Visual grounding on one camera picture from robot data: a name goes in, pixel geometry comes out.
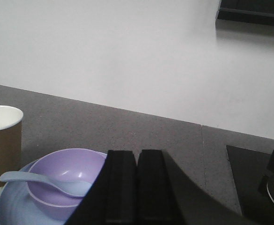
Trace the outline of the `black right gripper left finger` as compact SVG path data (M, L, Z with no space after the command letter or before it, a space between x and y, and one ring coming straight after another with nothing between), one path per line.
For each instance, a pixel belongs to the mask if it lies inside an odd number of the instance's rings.
M105 163L67 225L134 225L136 161L131 151L109 150Z

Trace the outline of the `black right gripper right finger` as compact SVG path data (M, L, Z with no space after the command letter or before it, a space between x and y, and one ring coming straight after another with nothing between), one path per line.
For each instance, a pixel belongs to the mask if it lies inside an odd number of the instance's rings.
M140 225L252 225L199 188L168 152L142 150L138 159Z

